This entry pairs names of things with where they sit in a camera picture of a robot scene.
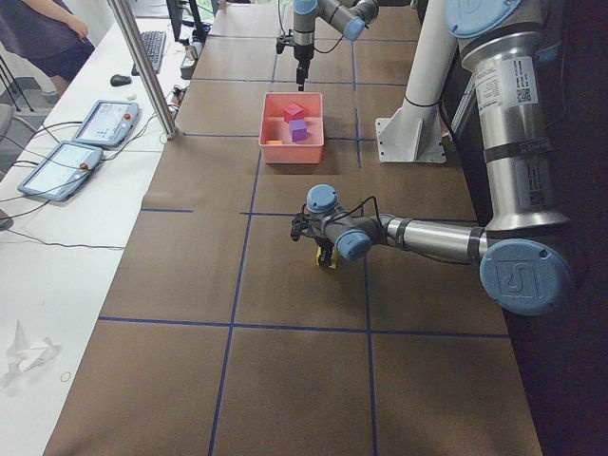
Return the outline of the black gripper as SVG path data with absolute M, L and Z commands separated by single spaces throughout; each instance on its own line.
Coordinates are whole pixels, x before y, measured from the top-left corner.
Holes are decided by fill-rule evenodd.
M 320 267 L 336 269 L 337 268 L 337 252 L 334 249 L 332 241 L 325 237 L 316 237 L 314 239 L 317 245 L 316 262 Z
M 304 83 L 308 78 L 308 61 L 307 60 L 299 60 L 296 68 L 296 82 L 297 82 L 297 90 L 299 92 L 304 91 Z

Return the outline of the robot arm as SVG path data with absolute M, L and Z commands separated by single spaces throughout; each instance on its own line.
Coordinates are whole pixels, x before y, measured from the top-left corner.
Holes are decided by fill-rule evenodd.
M 379 3 L 372 0 L 355 1 L 346 6 L 337 0 L 301 0 L 293 3 L 293 27 L 286 44 L 294 50 L 297 60 L 296 84 L 305 88 L 310 63 L 314 57 L 315 24 L 317 19 L 338 31 L 348 41 L 355 41 L 379 12 Z
M 559 1 L 429 1 L 403 104 L 376 122 L 382 162 L 440 158 L 442 95 L 452 67 L 470 74 L 462 108 L 478 112 L 475 146 L 456 143 L 476 205 L 491 214 L 480 226 L 362 216 L 343 208 L 327 184 L 312 187 L 292 222 L 291 236 L 312 238 L 319 263 L 333 254 L 356 260 L 386 245 L 438 261 L 474 266 L 486 293 L 519 315 L 547 314 L 576 284 L 568 218 L 555 206 L 537 82 L 545 28 L 561 19 Z

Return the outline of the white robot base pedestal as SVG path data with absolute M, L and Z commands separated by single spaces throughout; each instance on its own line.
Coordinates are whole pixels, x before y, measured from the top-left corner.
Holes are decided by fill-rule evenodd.
M 404 101 L 391 117 L 375 120 L 381 162 L 447 160 L 439 105 L 457 39 L 447 27 L 446 5 L 445 0 L 427 2 Z

